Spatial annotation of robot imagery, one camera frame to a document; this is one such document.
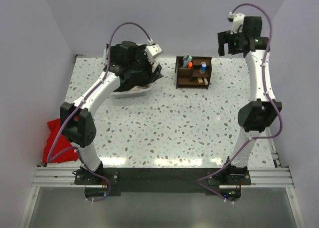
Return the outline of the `black cloth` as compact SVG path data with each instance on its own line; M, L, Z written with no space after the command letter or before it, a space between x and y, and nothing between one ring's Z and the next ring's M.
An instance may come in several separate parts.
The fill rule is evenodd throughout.
M123 41L111 47L109 71L120 78L120 86L117 92L130 89L129 78L133 71L135 59L148 59L145 55L145 44L138 45L131 41Z

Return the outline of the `brown wooden desk organizer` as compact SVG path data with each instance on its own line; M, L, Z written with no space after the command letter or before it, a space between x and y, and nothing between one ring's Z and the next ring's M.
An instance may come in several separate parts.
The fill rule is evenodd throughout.
M176 74L176 83L175 87L177 89L208 89L211 80L212 74L212 57L207 56L194 56L192 63L192 68L183 68L182 61L183 56L177 56L175 60L175 74ZM202 63L207 64L207 70L203 75L200 74L200 67ZM198 78L204 80L206 78L208 80L208 85L205 85L204 82L200 84L198 82Z

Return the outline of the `aluminium front rail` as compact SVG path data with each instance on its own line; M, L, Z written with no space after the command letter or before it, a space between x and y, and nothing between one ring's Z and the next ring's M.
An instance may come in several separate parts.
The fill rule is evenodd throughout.
M33 187L73 187L75 167L38 167L33 177ZM293 188L289 168L249 169L252 186L256 188Z

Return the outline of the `blue cylindrical battery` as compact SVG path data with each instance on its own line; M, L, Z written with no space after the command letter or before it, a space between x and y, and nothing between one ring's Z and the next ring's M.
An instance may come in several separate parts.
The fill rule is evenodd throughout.
M206 71L207 70L207 64L206 63L202 63L200 69L201 69L201 71Z

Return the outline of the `white plastic basket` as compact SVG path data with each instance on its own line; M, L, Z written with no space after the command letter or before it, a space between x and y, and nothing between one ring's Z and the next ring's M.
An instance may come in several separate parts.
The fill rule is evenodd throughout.
M108 47L109 44L106 44L106 48L103 52L103 66L106 67L107 65L107 58L108 58ZM146 86L135 86L129 91L122 91L122 92L112 92L109 95L109 98L112 99L123 99L123 98L132 98L132 97L139 97L145 96L148 94L153 88L153 84L148 84Z

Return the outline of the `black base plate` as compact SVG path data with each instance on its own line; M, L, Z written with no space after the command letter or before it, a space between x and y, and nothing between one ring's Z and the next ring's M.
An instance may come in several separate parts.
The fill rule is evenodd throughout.
M101 168L97 177L84 168L73 171L75 185L84 185L85 197L122 193L205 193L235 200L250 185L247 168Z

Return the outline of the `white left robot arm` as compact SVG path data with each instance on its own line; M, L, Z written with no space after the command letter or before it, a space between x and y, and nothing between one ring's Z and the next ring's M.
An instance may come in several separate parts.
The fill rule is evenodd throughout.
M150 42L136 44L123 41L108 45L105 68L97 81L72 103L60 107L60 129L65 138L75 145L76 153L87 170L86 179L91 184L103 180L103 166L94 147L96 127L94 115L113 92L128 92L134 87L143 87L161 77L161 65L156 58L162 48Z

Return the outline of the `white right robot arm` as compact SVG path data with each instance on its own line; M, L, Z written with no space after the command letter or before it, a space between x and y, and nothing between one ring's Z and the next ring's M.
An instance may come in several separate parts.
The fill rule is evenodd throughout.
M232 23L231 29L218 33L219 56L225 54L225 44L229 54L243 54L250 79L250 101L237 116L240 130L235 148L224 166L215 173L222 176L226 184L232 185L240 175L246 174L256 140L262 139L264 130L280 116L282 103L276 100L272 90L269 38L261 36L261 17L231 12L228 20Z

